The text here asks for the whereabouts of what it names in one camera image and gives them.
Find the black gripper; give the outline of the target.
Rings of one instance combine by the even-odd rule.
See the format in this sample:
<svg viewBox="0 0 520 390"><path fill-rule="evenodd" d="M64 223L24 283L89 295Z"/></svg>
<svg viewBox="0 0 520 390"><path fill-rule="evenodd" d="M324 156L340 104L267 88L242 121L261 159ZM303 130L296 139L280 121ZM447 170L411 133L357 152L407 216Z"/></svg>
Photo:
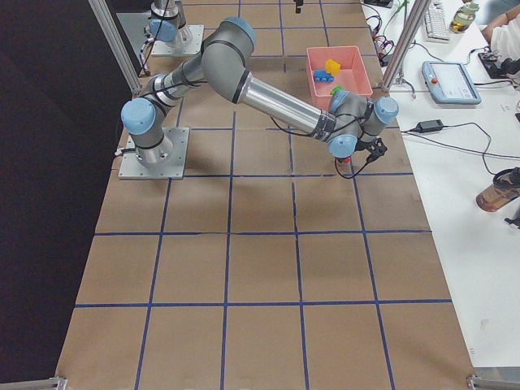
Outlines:
<svg viewBox="0 0 520 390"><path fill-rule="evenodd" d="M347 140L344 141L344 157L343 159L351 159L351 156L358 151L364 150L366 148L366 143L364 141L355 141L355 140Z"/></svg>

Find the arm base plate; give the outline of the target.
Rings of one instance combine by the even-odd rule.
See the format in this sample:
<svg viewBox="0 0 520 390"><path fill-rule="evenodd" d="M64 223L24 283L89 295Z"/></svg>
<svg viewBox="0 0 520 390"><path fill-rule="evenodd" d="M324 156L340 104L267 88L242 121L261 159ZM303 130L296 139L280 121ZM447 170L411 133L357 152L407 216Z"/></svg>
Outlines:
<svg viewBox="0 0 520 390"><path fill-rule="evenodd" d="M157 29L158 35L152 49L156 57L186 57L197 54L202 47L205 26L203 24L186 25L181 30L172 26Z"/></svg>
<svg viewBox="0 0 520 390"><path fill-rule="evenodd" d="M154 149L139 149L127 136L118 177L121 180L182 180L189 145L190 128L163 128L162 143Z"/></svg>

